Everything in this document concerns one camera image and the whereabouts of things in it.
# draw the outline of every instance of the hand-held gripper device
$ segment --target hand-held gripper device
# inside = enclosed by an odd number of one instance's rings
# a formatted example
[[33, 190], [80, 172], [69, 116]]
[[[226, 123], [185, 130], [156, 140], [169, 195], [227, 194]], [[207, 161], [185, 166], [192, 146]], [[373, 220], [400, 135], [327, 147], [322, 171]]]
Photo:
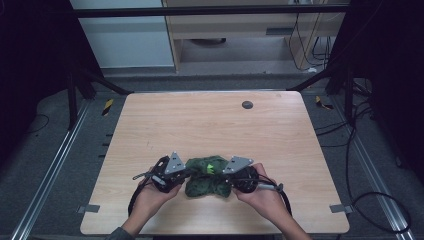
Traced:
[[[290, 215], [291, 207], [287, 195], [283, 191], [283, 184], [277, 185], [266, 176], [258, 174], [256, 169], [249, 166], [253, 163], [252, 159], [233, 156], [227, 166], [222, 170], [222, 176], [226, 178], [226, 182], [235, 189], [243, 193], [252, 193], [256, 188], [275, 190], [282, 196], [286, 208]], [[144, 176], [144, 180], [138, 185], [131, 201], [128, 205], [128, 215], [131, 215], [135, 200], [138, 194], [148, 184], [149, 179], [152, 180], [155, 187], [163, 192], [169, 193], [178, 184], [183, 184], [185, 179], [190, 177], [190, 169], [187, 169], [176, 152], [171, 157], [164, 156], [159, 159], [156, 165], [148, 172], [133, 177], [136, 180]]]

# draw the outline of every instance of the gray floor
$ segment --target gray floor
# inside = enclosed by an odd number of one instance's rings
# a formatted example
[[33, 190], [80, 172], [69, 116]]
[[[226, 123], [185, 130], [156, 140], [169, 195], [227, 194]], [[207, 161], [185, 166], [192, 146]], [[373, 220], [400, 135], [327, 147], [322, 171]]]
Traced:
[[[285, 41], [280, 38], [268, 39], [227, 39], [224, 44], [214, 41], [186, 41], [178, 73], [149, 72], [145, 76], [110, 77], [116, 84], [135, 91], [199, 91], [199, 90], [245, 90], [285, 89], [308, 79], [313, 73], [297, 69], [291, 61]], [[324, 104], [339, 106], [343, 94], [326, 96], [322, 80], [305, 90], [302, 95], [315, 128], [343, 121], [337, 109], [329, 110], [317, 106], [315, 97], [321, 96]], [[55, 178], [31, 231], [33, 238], [81, 239], [86, 238], [79, 230], [83, 215], [76, 212], [80, 205], [88, 203], [103, 157], [110, 142], [108, 134], [113, 133], [125, 101], [102, 86], [91, 101], [79, 97], [79, 105], [88, 104], [87, 116], [68, 156]], [[108, 116], [101, 116], [104, 104], [114, 99]], [[355, 97], [355, 103], [362, 102]], [[39, 103], [39, 115], [31, 130], [13, 154], [13, 165], [2, 172], [0, 182], [0, 236], [8, 239], [33, 199], [50, 163], [62, 143], [68, 124], [66, 92], [59, 92]], [[398, 168], [395, 156], [376, 122], [370, 114], [358, 119], [356, 141], [363, 143], [366, 153], [375, 166], [375, 172], [385, 183], [388, 191], [399, 199], [411, 213], [411, 232], [415, 239], [424, 239], [424, 187], [408, 169]], [[334, 179], [336, 188], [345, 205], [350, 204], [345, 181], [346, 147], [329, 147], [346, 143], [347, 128], [320, 136], [319, 142]], [[354, 196], [375, 190], [369, 168], [364, 165], [361, 150], [352, 144], [349, 155], [350, 187]], [[364, 199], [360, 208], [380, 224], [390, 227], [387, 212], [381, 207], [381, 200], [375, 197]], [[342, 239], [402, 239], [372, 226], [358, 213], [349, 216], [351, 229]], [[336, 239], [335, 235], [313, 235], [315, 239]]]

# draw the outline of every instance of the sleeve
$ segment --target sleeve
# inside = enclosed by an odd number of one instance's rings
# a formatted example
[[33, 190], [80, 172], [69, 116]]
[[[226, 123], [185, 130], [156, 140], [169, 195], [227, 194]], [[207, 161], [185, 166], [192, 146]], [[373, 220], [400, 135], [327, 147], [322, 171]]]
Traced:
[[133, 236], [127, 233], [123, 228], [118, 227], [105, 240], [135, 240]]

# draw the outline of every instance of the metal bracket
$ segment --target metal bracket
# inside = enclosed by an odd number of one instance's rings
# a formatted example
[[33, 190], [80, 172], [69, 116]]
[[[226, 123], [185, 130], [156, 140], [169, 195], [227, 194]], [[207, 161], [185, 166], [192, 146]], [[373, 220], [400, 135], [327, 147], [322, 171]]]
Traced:
[[185, 164], [181, 161], [181, 158], [178, 156], [177, 152], [173, 152], [169, 158], [168, 165], [165, 169], [165, 174], [171, 174], [179, 172], [185, 169]]
[[253, 163], [250, 158], [233, 156], [227, 166], [222, 170], [222, 174], [233, 174]]
[[347, 214], [353, 212], [352, 206], [343, 206], [342, 204], [330, 205], [330, 209], [332, 213], [345, 212]]
[[100, 209], [100, 205], [87, 204], [86, 206], [79, 206], [77, 208], [77, 213], [86, 213], [86, 212], [98, 213], [99, 209]]

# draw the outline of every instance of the wire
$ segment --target wire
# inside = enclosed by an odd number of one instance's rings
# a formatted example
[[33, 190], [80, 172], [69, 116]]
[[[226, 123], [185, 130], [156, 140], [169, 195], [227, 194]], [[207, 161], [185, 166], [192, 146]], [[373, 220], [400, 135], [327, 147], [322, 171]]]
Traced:
[[[301, 37], [300, 37], [300, 31], [299, 31], [299, 27], [298, 27], [298, 26], [299, 26], [299, 24], [298, 24], [298, 23], [299, 23], [299, 13], [297, 13], [297, 14], [296, 14], [296, 21], [295, 21], [295, 23], [294, 23], [293, 32], [292, 32], [292, 34], [290, 35], [290, 38], [289, 38], [289, 48], [290, 48], [290, 53], [291, 53], [291, 55], [292, 55], [292, 58], [293, 58], [293, 59], [295, 59], [294, 54], [293, 54], [293, 51], [292, 51], [292, 49], [291, 49], [291, 41], [292, 41], [293, 34], [294, 34], [294, 33], [295, 33], [295, 31], [297, 30], [297, 35], [298, 35], [298, 37], [299, 37], [300, 46], [302, 47], [303, 57], [305, 58], [306, 62], [307, 62], [309, 65], [311, 65], [312, 67], [318, 67], [318, 66], [321, 66], [322, 64], [311, 63], [311, 62], [309, 61], [308, 57], [306, 56], [306, 50], [305, 50], [305, 46], [303, 45], [302, 39], [301, 39]], [[297, 68], [298, 70], [300, 70], [300, 71], [305, 71], [305, 70], [307, 70], [307, 69], [308, 69], [308, 68], [302, 69], [302, 68], [298, 67], [297, 65], [296, 65], [296, 68]]]
[[[389, 232], [389, 233], [393, 233], [393, 234], [399, 234], [399, 233], [404, 233], [404, 232], [407, 232], [409, 229], [410, 229], [410, 227], [411, 227], [411, 224], [412, 224], [412, 219], [411, 219], [411, 216], [410, 216], [410, 214], [409, 214], [409, 212], [407, 211], [407, 209], [404, 207], [404, 205], [402, 205], [398, 200], [396, 200], [394, 197], [392, 197], [392, 196], [390, 196], [390, 195], [388, 195], [388, 194], [386, 194], [386, 193], [382, 193], [382, 192], [366, 192], [366, 193], [363, 193], [363, 194], [361, 194], [360, 196], [358, 196], [358, 197], [356, 197], [356, 198], [353, 198], [353, 195], [352, 195], [352, 190], [351, 190], [351, 185], [350, 185], [350, 180], [349, 180], [349, 152], [350, 152], [350, 143], [352, 142], [352, 140], [354, 139], [354, 137], [355, 137], [355, 135], [356, 135], [356, 121], [357, 121], [357, 119], [358, 119], [358, 117], [359, 116], [361, 116], [361, 115], [363, 115], [363, 114], [365, 114], [365, 113], [368, 113], [368, 112], [370, 112], [370, 107], [367, 107], [367, 108], [365, 108], [365, 109], [363, 109], [363, 110], [361, 110], [359, 113], [358, 113], [358, 109], [359, 109], [359, 107], [361, 106], [361, 105], [363, 105], [363, 104], [365, 104], [365, 103], [368, 103], [368, 101], [364, 101], [364, 102], [362, 102], [361, 104], [359, 104], [356, 108], [355, 108], [355, 113], [354, 113], [354, 121], [353, 121], [353, 126], [352, 126], [352, 129], [351, 129], [351, 132], [350, 132], [350, 135], [349, 135], [349, 139], [348, 139], [348, 144], [347, 144], [347, 147], [346, 147], [346, 155], [345, 155], [345, 175], [346, 175], [346, 186], [347, 186], [347, 191], [348, 191], [348, 195], [349, 195], [349, 198], [350, 198], [350, 200], [351, 200], [351, 202], [352, 202], [352, 206], [354, 207], [354, 209], [365, 219], [365, 220], [367, 220], [369, 223], [371, 223], [373, 226], [375, 226], [375, 227], [377, 227], [377, 228], [379, 228], [379, 229], [381, 229], [381, 230], [383, 230], [383, 231], [386, 231], [386, 232]], [[391, 200], [393, 200], [393, 201], [395, 201], [397, 204], [398, 204], [398, 206], [403, 210], [403, 212], [406, 214], [406, 222], [407, 222], [407, 226], [404, 228], [404, 229], [401, 229], [401, 230], [393, 230], [393, 229], [389, 229], [389, 228], [386, 228], [386, 227], [384, 227], [384, 226], [382, 226], [382, 225], [379, 225], [379, 224], [377, 224], [376, 222], [374, 222], [374, 221], [372, 221], [371, 220], [371, 218], [369, 218], [368, 216], [366, 216], [366, 214], [364, 214], [362, 211], [361, 211], [361, 209], [357, 206], [357, 203], [358, 203], [358, 201], [359, 200], [361, 200], [362, 198], [364, 198], [364, 197], [366, 197], [366, 196], [369, 196], [369, 195], [380, 195], [380, 196], [384, 196], [384, 197], [387, 197], [387, 198], [390, 198]]]
[[327, 63], [328, 63], [328, 61], [330, 59], [330, 53], [331, 53], [331, 49], [332, 49], [332, 46], [331, 46], [331, 43], [332, 43], [331, 37], [327, 37], [327, 41], [326, 41], [326, 44], [325, 44], [325, 51], [324, 51], [324, 53], [315, 53], [315, 49], [317, 47], [318, 42], [320, 42], [320, 45], [322, 45], [322, 43], [321, 43], [321, 37], [317, 37], [315, 39], [314, 46], [312, 47], [312, 57], [314, 59], [316, 59], [316, 60], [322, 61], [323, 62], [322, 63], [322, 66], [325, 69], [325, 68], [327, 68]]
[[[401, 230], [393, 230], [393, 229], [390, 229], [390, 228], [386, 228], [386, 227], [384, 227], [384, 226], [382, 226], [380, 224], [377, 224], [375, 221], [372, 221], [371, 218], [369, 218], [358, 207], [356, 207], [356, 204], [359, 202], [359, 200], [361, 200], [362, 198], [365, 198], [367, 196], [371, 196], [371, 195], [383, 196], [383, 197], [386, 197], [386, 198], [389, 198], [389, 199], [393, 200], [403, 210], [403, 213], [406, 214], [407, 226], [405, 228], [401, 229]], [[390, 196], [390, 195], [388, 195], [386, 193], [382, 193], [382, 192], [367, 192], [367, 193], [364, 193], [364, 194], [360, 195], [359, 197], [357, 197], [356, 199], [354, 199], [352, 201], [352, 206], [355, 207], [355, 210], [363, 218], [365, 218], [369, 223], [371, 223], [375, 227], [377, 227], [377, 228], [379, 228], [379, 229], [381, 229], [381, 230], [383, 230], [385, 232], [395, 233], [395, 234], [402, 234], [402, 233], [407, 232], [411, 228], [412, 218], [411, 218], [411, 215], [409, 214], [409, 212], [407, 211], [406, 207], [401, 202], [399, 202], [396, 198], [394, 198], [394, 197], [392, 197], [392, 196]]]
[[47, 124], [49, 124], [50, 118], [47, 115], [45, 115], [45, 114], [37, 114], [37, 116], [45, 117], [47, 119], [47, 121], [40, 128], [38, 128], [36, 130], [28, 131], [28, 132], [26, 132], [26, 134], [36, 133], [36, 132], [40, 131], [41, 129], [45, 128], [47, 126]]
[[340, 145], [321, 145], [320, 147], [322, 147], [322, 148], [336, 148], [336, 147], [344, 147], [346, 145], [347, 145], [347, 143], [340, 144]]
[[321, 129], [329, 128], [329, 127], [332, 127], [332, 126], [335, 126], [335, 125], [339, 125], [339, 124], [342, 124], [342, 123], [346, 123], [346, 121], [338, 122], [338, 123], [332, 123], [332, 124], [327, 125], [327, 126], [324, 126], [324, 127], [318, 127], [318, 128], [315, 128], [314, 130], [315, 130], [315, 131], [316, 131], [316, 130], [321, 130]]
[[339, 126], [337, 126], [337, 127], [333, 128], [333, 129], [330, 129], [330, 130], [328, 130], [328, 131], [325, 131], [325, 132], [322, 132], [322, 133], [317, 133], [317, 136], [322, 136], [322, 135], [325, 135], [325, 134], [329, 134], [329, 133], [335, 132], [335, 131], [337, 131], [337, 130], [341, 129], [342, 127], [346, 126], [347, 124], [348, 124], [348, 123], [347, 123], [347, 122], [345, 122], [345, 123], [343, 123], [343, 124], [341, 124], [341, 125], [339, 125]]
[[[251, 178], [240, 178], [240, 179], [233, 179], [232, 181], [235, 182], [242, 182], [242, 181], [253, 181], [253, 182], [260, 182], [260, 183], [265, 183], [265, 184], [269, 184], [272, 185], [276, 188], [278, 188], [278, 185], [272, 181], [269, 177], [262, 175], [262, 174], [258, 174], [260, 177], [265, 178], [266, 180], [263, 179], [251, 179]], [[283, 198], [284, 201], [284, 205], [286, 206], [287, 211], [290, 213], [291, 216], [293, 216], [292, 210], [291, 210], [291, 205], [290, 205], [290, 201], [289, 198], [287, 197], [287, 194], [284, 192], [283, 188], [281, 187], [279, 190], [277, 190], [278, 193], [280, 193], [281, 197]]]
[[[160, 160], [155, 164], [155, 166], [152, 168], [152, 170], [150, 171], [150, 173], [152, 173], [158, 166], [159, 164], [162, 163]], [[147, 174], [145, 176], [145, 178], [143, 179], [143, 181], [137, 186], [136, 190], [134, 191], [133, 195], [131, 196], [131, 200], [130, 203], [128, 204], [128, 216], [131, 215], [132, 209], [134, 207], [135, 204], [135, 200], [137, 199], [138, 195], [141, 193], [141, 191], [143, 190], [143, 188], [150, 184], [148, 183], [148, 181], [150, 180], [150, 175]]]
[[340, 14], [341, 14], [341, 13], [337, 13], [335, 16], [333, 16], [333, 17], [331, 17], [331, 18], [329, 18], [329, 19], [322, 20], [322, 21], [324, 21], [324, 22], [329, 22], [329, 21], [331, 21], [331, 20], [335, 19], [336, 17], [338, 17]]

